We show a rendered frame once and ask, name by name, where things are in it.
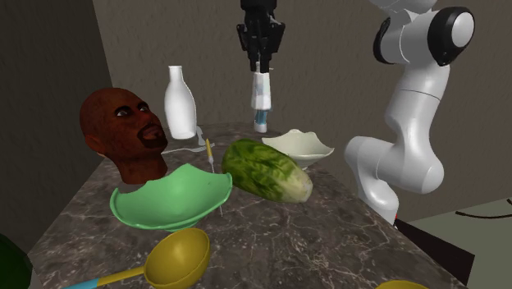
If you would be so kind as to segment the yellow round thing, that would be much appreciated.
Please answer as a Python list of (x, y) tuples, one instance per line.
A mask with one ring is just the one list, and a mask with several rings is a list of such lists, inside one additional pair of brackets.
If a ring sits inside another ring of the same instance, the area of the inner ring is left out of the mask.
[(424, 285), (407, 280), (390, 280), (379, 284), (375, 289), (428, 289)]

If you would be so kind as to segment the thin yellow-handled tool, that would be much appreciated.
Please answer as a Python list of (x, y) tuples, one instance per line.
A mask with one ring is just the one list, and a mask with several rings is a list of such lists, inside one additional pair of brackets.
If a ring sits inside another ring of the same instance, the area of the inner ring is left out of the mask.
[[(205, 140), (205, 144), (206, 144), (206, 151), (207, 151), (207, 155), (208, 155), (208, 162), (210, 164), (211, 171), (212, 171), (212, 173), (215, 173), (213, 152), (212, 152), (211, 144), (210, 144), (210, 141), (209, 141), (208, 138)], [(219, 206), (219, 210), (220, 210), (221, 216), (223, 217), (222, 206)]]

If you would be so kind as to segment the dark green round thing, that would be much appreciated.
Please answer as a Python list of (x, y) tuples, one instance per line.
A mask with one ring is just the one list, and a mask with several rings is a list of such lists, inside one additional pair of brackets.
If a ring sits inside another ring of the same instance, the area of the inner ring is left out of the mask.
[(0, 289), (28, 289), (31, 275), (25, 252), (0, 233)]

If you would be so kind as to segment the white milk bottle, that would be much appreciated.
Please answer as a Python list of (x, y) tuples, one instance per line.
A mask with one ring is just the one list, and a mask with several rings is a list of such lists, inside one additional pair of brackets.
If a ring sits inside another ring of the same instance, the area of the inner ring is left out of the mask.
[(176, 140), (188, 140), (196, 135), (196, 106), (194, 97), (185, 83), (182, 66), (169, 66), (169, 83), (164, 96), (164, 111)]

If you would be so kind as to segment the green lettuce head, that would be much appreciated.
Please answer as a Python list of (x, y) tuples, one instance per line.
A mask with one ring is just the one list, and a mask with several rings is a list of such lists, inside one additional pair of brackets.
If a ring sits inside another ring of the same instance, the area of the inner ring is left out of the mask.
[(231, 143), (222, 171), (231, 174), (234, 186), (273, 202), (303, 203), (313, 191), (309, 176), (292, 158), (255, 140)]

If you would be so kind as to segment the pale grey thin utensil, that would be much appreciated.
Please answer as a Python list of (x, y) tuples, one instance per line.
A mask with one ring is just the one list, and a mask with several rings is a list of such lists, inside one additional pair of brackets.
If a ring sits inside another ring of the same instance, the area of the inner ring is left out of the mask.
[(206, 140), (203, 138), (203, 131), (199, 126), (196, 126), (196, 135), (198, 138), (198, 145), (197, 148), (180, 148), (180, 149), (171, 149), (171, 150), (165, 150), (162, 152), (162, 154), (170, 154), (177, 151), (189, 151), (193, 153), (198, 153), (205, 151), (207, 149)]

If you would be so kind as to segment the cream wavy bowl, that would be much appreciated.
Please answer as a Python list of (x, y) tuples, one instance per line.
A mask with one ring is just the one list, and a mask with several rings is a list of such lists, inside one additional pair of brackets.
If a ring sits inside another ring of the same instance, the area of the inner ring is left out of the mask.
[(320, 141), (315, 132), (302, 132), (298, 129), (291, 129), (278, 137), (263, 137), (262, 142), (287, 154), (302, 169), (331, 155), (335, 150)]

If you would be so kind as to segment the green wavy bowl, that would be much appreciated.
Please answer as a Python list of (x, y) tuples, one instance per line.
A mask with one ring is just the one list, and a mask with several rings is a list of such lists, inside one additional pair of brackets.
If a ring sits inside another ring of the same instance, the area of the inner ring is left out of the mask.
[(186, 163), (138, 190), (114, 190), (110, 208), (130, 227), (175, 232), (194, 226), (225, 203), (231, 189), (231, 174), (205, 172)]

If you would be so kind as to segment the white and blue bottle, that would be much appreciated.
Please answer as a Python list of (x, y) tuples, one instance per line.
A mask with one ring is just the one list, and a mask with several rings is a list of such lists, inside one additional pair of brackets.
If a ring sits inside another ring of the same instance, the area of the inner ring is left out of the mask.
[(254, 130), (259, 133), (266, 133), (267, 112), (272, 109), (270, 74), (260, 71), (259, 62), (256, 62), (256, 72), (253, 74), (251, 107), (255, 111)]

